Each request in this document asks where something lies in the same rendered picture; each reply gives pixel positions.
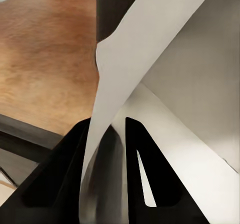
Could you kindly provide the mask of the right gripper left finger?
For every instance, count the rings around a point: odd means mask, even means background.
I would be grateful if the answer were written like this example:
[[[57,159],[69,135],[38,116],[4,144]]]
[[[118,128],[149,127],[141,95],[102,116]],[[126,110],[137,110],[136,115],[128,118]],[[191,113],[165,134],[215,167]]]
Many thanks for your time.
[[[77,123],[0,206],[0,224],[80,224],[79,196],[91,117]]]

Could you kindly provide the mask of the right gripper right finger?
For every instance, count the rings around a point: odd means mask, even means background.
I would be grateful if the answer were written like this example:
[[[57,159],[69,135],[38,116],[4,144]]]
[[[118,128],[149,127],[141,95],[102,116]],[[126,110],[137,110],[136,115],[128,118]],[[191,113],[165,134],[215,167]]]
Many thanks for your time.
[[[125,119],[129,224],[210,224],[145,126]],[[145,204],[139,152],[156,207]]]

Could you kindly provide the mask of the paper coffee filter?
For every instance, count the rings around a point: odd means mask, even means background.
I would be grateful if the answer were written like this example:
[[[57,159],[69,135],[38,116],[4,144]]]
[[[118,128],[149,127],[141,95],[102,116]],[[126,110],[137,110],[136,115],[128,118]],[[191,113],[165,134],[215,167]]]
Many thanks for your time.
[[[240,0],[136,0],[97,44],[79,224],[129,224],[126,118],[209,224],[240,224]],[[145,204],[157,207],[139,151]]]

